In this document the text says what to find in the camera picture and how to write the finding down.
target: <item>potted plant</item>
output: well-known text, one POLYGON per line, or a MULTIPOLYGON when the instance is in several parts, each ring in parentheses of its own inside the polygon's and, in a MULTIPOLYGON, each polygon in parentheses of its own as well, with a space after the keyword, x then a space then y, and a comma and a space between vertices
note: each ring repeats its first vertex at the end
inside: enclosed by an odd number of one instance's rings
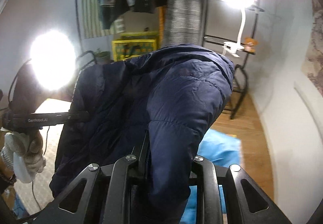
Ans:
POLYGON ((108 51, 101 51, 100 48, 97 49, 97 51, 94 53, 96 61, 98 64, 103 65, 107 63, 111 63, 111 52, 108 51))

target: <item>jacket sleeve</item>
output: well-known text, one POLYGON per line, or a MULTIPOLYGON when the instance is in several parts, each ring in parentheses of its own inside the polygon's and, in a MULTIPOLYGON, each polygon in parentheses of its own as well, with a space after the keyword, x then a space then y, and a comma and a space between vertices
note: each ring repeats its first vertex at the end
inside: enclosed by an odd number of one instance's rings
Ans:
POLYGON ((180 219, 199 143, 230 95, 220 68, 199 60, 173 66, 153 89, 147 103, 151 183, 145 202, 150 208, 143 214, 148 218, 180 219))

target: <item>striped poster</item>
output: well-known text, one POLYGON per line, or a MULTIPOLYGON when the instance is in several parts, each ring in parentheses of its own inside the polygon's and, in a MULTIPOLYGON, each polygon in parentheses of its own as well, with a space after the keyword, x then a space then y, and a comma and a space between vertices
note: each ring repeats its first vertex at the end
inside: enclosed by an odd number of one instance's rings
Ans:
POLYGON ((97 38, 102 36, 113 35, 125 31, 123 17, 115 20, 109 30, 104 30, 99 19, 98 1, 97 0, 78 0, 81 26, 83 27, 83 37, 85 39, 97 38))

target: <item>wrist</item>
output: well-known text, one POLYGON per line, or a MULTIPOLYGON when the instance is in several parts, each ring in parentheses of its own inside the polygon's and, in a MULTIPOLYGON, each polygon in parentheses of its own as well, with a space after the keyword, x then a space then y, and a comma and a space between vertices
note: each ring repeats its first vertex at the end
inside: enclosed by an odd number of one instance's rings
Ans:
POLYGON ((6 166, 2 156, 0 156, 0 171, 8 179, 11 179, 14 175, 14 172, 6 166))

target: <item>wooden floor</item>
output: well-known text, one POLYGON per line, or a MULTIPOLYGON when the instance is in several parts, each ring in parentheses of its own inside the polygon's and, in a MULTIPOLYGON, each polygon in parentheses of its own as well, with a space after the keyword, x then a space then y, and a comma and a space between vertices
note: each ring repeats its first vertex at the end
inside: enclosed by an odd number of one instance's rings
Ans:
POLYGON ((224 111, 211 126, 225 134, 237 135, 242 142, 244 170, 274 199, 272 167, 267 142, 258 113, 247 95, 234 120, 224 111))

